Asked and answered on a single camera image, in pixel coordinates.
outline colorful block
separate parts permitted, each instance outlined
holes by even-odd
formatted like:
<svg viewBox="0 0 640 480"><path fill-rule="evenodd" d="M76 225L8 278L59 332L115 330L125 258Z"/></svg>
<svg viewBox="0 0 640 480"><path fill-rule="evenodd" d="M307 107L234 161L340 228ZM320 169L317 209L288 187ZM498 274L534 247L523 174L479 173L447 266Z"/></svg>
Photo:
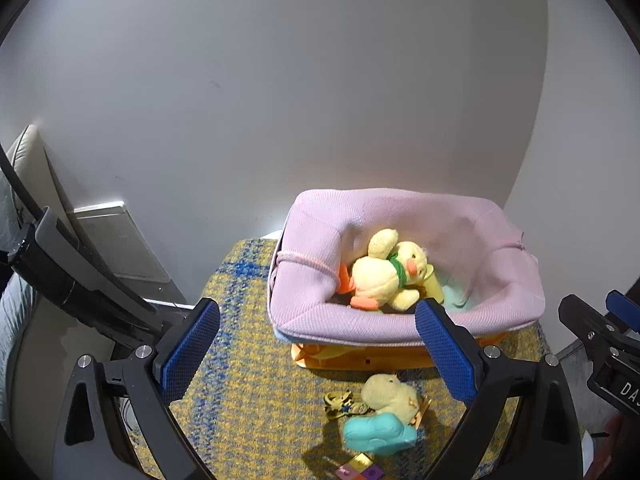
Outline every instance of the colorful block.
<svg viewBox="0 0 640 480"><path fill-rule="evenodd" d="M335 470L335 475L342 480L355 480L360 472L356 471L350 464L341 465Z"/></svg>
<svg viewBox="0 0 640 480"><path fill-rule="evenodd" d="M384 476L384 472L377 465L371 464L362 473L360 473L366 480L378 480Z"/></svg>
<svg viewBox="0 0 640 480"><path fill-rule="evenodd" d="M353 467L358 473L362 473L367 467L371 466L373 462L364 453L360 453L358 456L349 460L349 465Z"/></svg>

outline pink fabric basket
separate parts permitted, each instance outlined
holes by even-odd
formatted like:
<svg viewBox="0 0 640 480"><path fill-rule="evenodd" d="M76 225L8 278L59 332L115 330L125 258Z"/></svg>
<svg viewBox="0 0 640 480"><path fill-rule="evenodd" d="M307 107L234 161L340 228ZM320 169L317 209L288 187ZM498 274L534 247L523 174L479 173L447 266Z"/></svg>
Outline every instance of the pink fabric basket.
<svg viewBox="0 0 640 480"><path fill-rule="evenodd" d="M331 303L338 266L394 228L424 247L442 285L467 299L451 319L473 335L514 330L545 309L538 262L495 203L397 189L310 190L291 207L271 264L268 313L291 338L356 346L422 344L411 314L372 314Z"/></svg>

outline beige plush toy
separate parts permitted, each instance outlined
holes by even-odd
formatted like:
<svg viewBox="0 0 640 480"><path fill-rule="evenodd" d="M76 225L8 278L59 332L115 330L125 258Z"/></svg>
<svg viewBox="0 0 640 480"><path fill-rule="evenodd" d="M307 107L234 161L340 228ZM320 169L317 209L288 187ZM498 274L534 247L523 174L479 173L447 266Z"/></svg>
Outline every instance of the beige plush toy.
<svg viewBox="0 0 640 480"><path fill-rule="evenodd" d="M415 388L401 383L395 375L372 375L364 383L360 397L377 415L393 413L403 424L409 424L420 408Z"/></svg>
<svg viewBox="0 0 640 480"><path fill-rule="evenodd" d="M442 288L427 263L424 251L413 242L398 243L398 232L383 229L373 235L367 256L358 258L351 269L351 306L377 310L384 304L405 312L420 299L417 288L425 290L427 298L444 301Z"/></svg>

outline turquoise plastic toy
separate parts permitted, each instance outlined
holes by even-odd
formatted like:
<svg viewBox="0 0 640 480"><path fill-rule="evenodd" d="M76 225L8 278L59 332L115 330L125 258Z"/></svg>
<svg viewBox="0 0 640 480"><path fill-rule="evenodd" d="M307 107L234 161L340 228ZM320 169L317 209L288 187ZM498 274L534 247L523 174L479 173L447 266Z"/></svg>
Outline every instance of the turquoise plastic toy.
<svg viewBox="0 0 640 480"><path fill-rule="evenodd" d="M390 456L415 446L418 432L400 422L393 413L358 416L347 420L342 429L344 443L350 449Z"/></svg>

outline yellow and blue woven fabric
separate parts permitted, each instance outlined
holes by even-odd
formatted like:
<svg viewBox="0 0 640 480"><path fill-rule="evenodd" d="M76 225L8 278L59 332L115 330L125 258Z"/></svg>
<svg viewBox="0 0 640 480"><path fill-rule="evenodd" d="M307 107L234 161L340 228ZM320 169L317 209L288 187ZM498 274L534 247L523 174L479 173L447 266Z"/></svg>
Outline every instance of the yellow and blue woven fabric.
<svg viewBox="0 0 640 480"><path fill-rule="evenodd" d="M357 452L345 449L344 418L327 420L325 393L359 392L370 372L307 370L290 346L273 336L266 312L272 240L242 240L209 280L203 296L216 300L220 332L184 398L170 409L191 445L218 480L335 480L336 468ZM501 348L513 358L539 360L546 343L537 325L510 333ZM385 479L422 478L456 427L465 407L453 400L434 368L401 370L401 381L432 400L418 445L388 458L374 457ZM508 400L476 475L498 456L516 407ZM162 478L141 434L131 434L140 462Z"/></svg>

